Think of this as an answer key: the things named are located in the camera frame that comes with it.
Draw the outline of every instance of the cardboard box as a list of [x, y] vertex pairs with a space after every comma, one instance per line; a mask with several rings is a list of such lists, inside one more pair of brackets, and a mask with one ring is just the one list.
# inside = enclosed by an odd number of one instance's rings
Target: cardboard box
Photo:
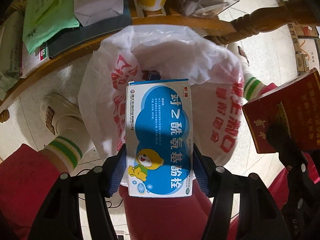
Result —
[[298, 35], [297, 35], [295, 27], [293, 26], [293, 24], [288, 24], [288, 27], [289, 27], [289, 32], [290, 32], [291, 39], [292, 39], [292, 42], [293, 42], [294, 51], [295, 52], [301, 52], [301, 48], [300, 48], [300, 45], [299, 45], [299, 38], [298, 38]]
[[123, 0], [74, 0], [74, 13], [83, 27], [122, 15]]
[[315, 26], [294, 26], [299, 38], [319, 38], [319, 33]]
[[41, 65], [49, 61], [49, 52], [47, 43], [43, 43], [34, 52], [29, 54], [26, 45], [22, 45], [22, 63], [21, 63], [21, 78], [28, 77], [33, 71]]
[[287, 130], [303, 152], [320, 147], [320, 80], [313, 68], [243, 106], [257, 153], [275, 153], [266, 140], [274, 123]]
[[193, 124], [188, 80], [129, 82], [126, 150], [130, 196], [191, 196]]
[[309, 64], [306, 59], [306, 55], [300, 52], [296, 53], [296, 62], [298, 72], [307, 72], [309, 70]]
[[24, 15], [27, 2], [28, 0], [13, 0], [5, 13], [1, 16], [0, 25], [2, 25], [14, 11], [18, 11], [20, 14]]
[[318, 39], [299, 39], [299, 45], [309, 69], [316, 68], [320, 72]]

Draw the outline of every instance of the green paper bag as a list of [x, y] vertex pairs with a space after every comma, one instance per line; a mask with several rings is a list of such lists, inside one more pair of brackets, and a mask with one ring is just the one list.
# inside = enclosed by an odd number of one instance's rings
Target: green paper bag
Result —
[[73, 0], [28, 0], [23, 42], [29, 53], [59, 31], [79, 27], [73, 13]]

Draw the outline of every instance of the cartoon bear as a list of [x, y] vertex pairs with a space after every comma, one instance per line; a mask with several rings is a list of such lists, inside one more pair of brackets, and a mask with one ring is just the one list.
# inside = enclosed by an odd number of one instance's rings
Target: cartoon bear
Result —
[[146, 181], [148, 170], [156, 170], [163, 165], [164, 160], [159, 156], [157, 152], [152, 149], [143, 149], [139, 151], [136, 157], [138, 165], [129, 166], [128, 174], [135, 176], [137, 179]]

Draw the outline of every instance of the baby product box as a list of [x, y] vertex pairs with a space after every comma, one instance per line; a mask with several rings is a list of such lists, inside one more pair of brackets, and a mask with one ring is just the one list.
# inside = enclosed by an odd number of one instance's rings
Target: baby product box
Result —
[[48, 62], [49, 53], [47, 43], [43, 43], [34, 52], [30, 53], [27, 50], [26, 45], [23, 43], [22, 47], [22, 76], [21, 78], [26, 78], [33, 71], [41, 67], [44, 63]]
[[129, 83], [126, 150], [130, 196], [191, 196], [193, 126], [187, 79]]

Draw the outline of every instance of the black cable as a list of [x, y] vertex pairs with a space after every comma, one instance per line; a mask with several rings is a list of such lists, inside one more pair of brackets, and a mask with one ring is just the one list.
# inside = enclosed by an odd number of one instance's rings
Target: black cable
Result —
[[123, 199], [121, 200], [120, 204], [117, 205], [116, 207], [113, 207], [113, 206], [112, 206], [112, 203], [111, 203], [111, 206], [108, 207], [108, 208], [117, 208], [117, 207], [120, 207], [120, 205], [122, 204], [122, 202], [123, 202]]
[[122, 202], [123, 202], [123, 199], [121, 200], [121, 202], [120, 202], [119, 205], [117, 205], [116, 207], [113, 207], [111, 201], [106, 201], [106, 203], [110, 203], [110, 206], [108, 206], [107, 208], [117, 208], [117, 207], [120, 207], [120, 205], [122, 204]]
[[90, 170], [89, 169], [84, 169], [84, 170], [80, 171], [76, 176], [78, 176], [83, 171], [90, 171]]

